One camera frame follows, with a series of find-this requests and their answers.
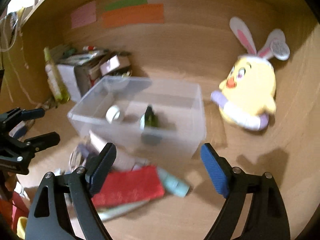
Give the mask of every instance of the clear plastic box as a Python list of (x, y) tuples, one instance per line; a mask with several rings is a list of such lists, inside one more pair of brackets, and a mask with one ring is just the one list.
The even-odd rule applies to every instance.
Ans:
[[(108, 123), (106, 112), (117, 105), (122, 122)], [(140, 128), (148, 105), (160, 128)], [(198, 84), (140, 77), (103, 77), (68, 113), (81, 137), (92, 130), (129, 152), (182, 155), (191, 158), (206, 137), (204, 105)]]

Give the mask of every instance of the stuffed toy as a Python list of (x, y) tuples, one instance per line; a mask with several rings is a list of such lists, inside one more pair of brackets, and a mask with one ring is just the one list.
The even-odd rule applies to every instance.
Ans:
[(263, 130), (268, 126), (269, 114), (275, 114), (276, 77), (268, 61), (272, 57), (287, 60), (290, 50), (284, 33), (273, 30), (264, 47), (257, 52), (245, 23), (233, 17), (230, 28), (247, 49), (238, 57), (228, 77), (211, 93), (211, 100), (219, 106), (223, 119), (249, 130)]

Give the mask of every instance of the green sticky note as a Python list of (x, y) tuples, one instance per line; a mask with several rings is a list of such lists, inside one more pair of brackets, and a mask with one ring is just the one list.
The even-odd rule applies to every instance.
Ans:
[(141, 4), (147, 4), (147, 0), (120, 0), (114, 3), (110, 3), (105, 7), (106, 11), (111, 11), (115, 9), (120, 9), (123, 7), (128, 6), (135, 6), (135, 5), (141, 5)]

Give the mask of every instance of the light blue bottle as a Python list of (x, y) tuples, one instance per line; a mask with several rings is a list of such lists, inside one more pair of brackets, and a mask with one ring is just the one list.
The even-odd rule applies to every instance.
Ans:
[(157, 167), (159, 179), (164, 189), (178, 197), (185, 197), (189, 191), (190, 186), (182, 180), (168, 173), (166, 170)]

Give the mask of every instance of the orange beak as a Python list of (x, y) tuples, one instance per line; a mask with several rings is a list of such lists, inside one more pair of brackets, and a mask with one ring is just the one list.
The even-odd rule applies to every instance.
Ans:
[(227, 88), (235, 88), (237, 86), (237, 82), (235, 82), (235, 78), (231, 77), (227, 80), (226, 87)]

